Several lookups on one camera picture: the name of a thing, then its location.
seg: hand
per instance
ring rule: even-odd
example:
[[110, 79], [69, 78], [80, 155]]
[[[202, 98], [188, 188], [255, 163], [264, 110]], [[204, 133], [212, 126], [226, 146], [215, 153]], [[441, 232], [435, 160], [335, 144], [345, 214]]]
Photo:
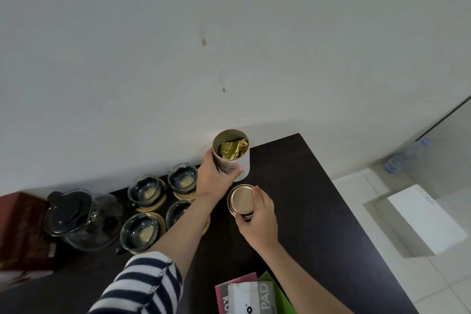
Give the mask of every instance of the hand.
[[249, 245], [261, 254], [261, 252], [279, 245], [278, 223], [276, 222], [275, 205], [267, 193], [258, 186], [254, 186], [252, 196], [253, 217], [251, 222], [245, 222], [238, 212], [235, 213], [235, 222]]
[[215, 206], [243, 170], [243, 167], [237, 167], [230, 174], [221, 174], [214, 164], [212, 149], [209, 149], [204, 154], [203, 163], [198, 169], [196, 181], [198, 198], [211, 200]]

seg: brown box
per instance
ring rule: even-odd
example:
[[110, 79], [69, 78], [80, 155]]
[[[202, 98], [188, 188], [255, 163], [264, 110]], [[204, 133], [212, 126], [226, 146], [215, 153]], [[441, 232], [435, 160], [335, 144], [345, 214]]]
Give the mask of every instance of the brown box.
[[56, 243], [43, 229], [48, 207], [23, 192], [0, 197], [0, 270], [53, 269]]

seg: white tin can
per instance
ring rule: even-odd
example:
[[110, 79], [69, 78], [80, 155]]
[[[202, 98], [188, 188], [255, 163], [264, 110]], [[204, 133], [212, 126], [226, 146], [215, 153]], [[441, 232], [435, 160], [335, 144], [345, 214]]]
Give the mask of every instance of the white tin can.
[[[238, 157], [237, 159], [234, 159], [234, 160], [226, 160], [226, 159], [223, 159], [219, 155], [219, 148], [221, 147], [221, 144], [227, 143], [227, 142], [234, 142], [241, 139], [247, 140], [247, 143], [249, 144], [247, 151], [245, 152], [243, 156]], [[249, 174], [250, 141], [249, 141], [249, 137], [247, 137], [247, 134], [245, 134], [244, 132], [238, 129], [226, 129], [222, 131], [221, 133], [216, 135], [216, 137], [212, 141], [212, 152], [217, 162], [216, 165], [219, 167], [219, 170], [222, 171], [223, 173], [229, 174], [232, 170], [234, 170], [237, 167], [244, 168], [244, 171], [237, 177], [235, 181], [240, 181]]]

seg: cylindrical tin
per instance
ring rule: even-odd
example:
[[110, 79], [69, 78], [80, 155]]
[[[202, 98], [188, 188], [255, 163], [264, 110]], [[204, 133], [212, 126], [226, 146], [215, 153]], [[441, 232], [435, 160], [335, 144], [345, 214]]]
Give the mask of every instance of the cylindrical tin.
[[[237, 141], [240, 139], [246, 139], [247, 143], [249, 144], [249, 147], [247, 148], [247, 151], [245, 152], [243, 156], [238, 157], [237, 159], [234, 159], [234, 160], [226, 160], [226, 159], [223, 159], [219, 155], [219, 148], [221, 144]], [[250, 141], [249, 141], [249, 137], [247, 137], [247, 134], [245, 134], [244, 132], [238, 129], [226, 129], [222, 131], [221, 133], [216, 135], [216, 137], [212, 141], [212, 152], [217, 160], [217, 165], [219, 166], [219, 169], [225, 174], [229, 174], [236, 167], [244, 167], [244, 171], [242, 172], [242, 174], [240, 174], [237, 177], [235, 181], [240, 181], [249, 174]]]
[[234, 215], [238, 212], [245, 221], [253, 217], [253, 196], [252, 185], [240, 184], [235, 186], [227, 197], [227, 208]]

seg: black teapot lid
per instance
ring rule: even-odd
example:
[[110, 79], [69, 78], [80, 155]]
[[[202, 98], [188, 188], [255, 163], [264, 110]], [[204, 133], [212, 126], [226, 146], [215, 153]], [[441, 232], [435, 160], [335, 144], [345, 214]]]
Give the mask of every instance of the black teapot lid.
[[87, 190], [52, 192], [48, 196], [48, 201], [51, 207], [46, 224], [51, 235], [67, 234], [88, 223], [93, 200]]

